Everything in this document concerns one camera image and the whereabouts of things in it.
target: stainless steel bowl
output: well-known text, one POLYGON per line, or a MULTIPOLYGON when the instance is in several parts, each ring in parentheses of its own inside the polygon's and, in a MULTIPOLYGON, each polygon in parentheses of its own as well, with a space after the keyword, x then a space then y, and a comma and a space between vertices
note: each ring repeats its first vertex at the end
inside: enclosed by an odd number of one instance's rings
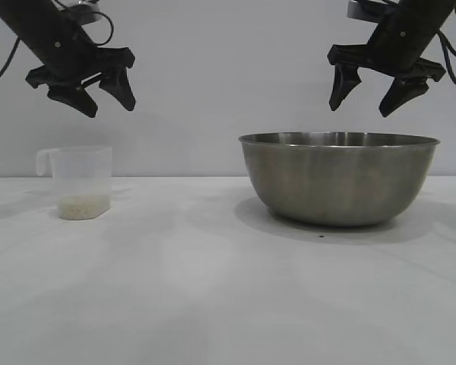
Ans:
POLYGON ((246 166, 273 211, 311 224, 377 224, 402 213, 419 193, 434 138, 376 133, 244 135, 246 166))

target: white table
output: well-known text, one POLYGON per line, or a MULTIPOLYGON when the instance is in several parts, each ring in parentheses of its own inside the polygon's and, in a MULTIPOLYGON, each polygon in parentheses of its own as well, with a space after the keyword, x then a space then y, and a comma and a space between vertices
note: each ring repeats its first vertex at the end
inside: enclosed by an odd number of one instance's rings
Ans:
POLYGON ((0 179, 0 365, 456 365, 456 177, 358 230, 246 178, 116 179, 81 222, 48 184, 0 179))

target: white wall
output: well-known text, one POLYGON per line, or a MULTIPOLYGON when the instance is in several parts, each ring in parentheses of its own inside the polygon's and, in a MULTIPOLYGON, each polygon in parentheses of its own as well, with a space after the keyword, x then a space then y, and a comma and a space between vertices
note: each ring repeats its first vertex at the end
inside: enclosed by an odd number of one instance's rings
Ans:
MULTIPOLYGON (((433 173, 456 174, 456 89, 446 77, 424 97, 383 119, 391 79, 361 71, 337 113, 328 107, 333 43, 364 43, 374 24, 346 19, 347 0, 102 0, 116 23, 113 47, 130 46, 138 99, 124 111, 97 87, 88 119, 31 89, 40 63, 21 46, 0 81, 0 176, 32 176, 37 150, 110 144, 117 175, 244 174, 239 135, 347 130, 442 140, 433 173)), ((88 30, 105 37, 106 22, 88 30)), ((445 26, 456 43, 456 20, 445 26)), ((0 21, 0 67, 14 35, 0 21)), ((433 43, 426 56, 442 61, 433 43)))

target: measuring cup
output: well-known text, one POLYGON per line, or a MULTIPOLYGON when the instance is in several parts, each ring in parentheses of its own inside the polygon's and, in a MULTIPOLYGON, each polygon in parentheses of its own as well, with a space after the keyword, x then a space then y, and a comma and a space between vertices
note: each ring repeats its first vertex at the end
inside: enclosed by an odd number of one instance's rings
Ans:
POLYGON ((50 156, 60 218, 93 219, 110 209, 111 147, 52 148, 37 152, 37 175, 46 173, 50 156))

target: measuring cup handle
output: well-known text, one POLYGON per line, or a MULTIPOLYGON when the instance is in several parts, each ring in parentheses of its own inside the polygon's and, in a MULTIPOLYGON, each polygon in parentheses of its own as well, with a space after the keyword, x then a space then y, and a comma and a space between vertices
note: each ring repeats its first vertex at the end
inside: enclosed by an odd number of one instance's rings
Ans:
POLYGON ((37 175, 43 176, 47 170, 47 156, 52 152, 56 152, 58 148, 50 148, 48 150, 40 150, 36 156, 36 172, 37 175))

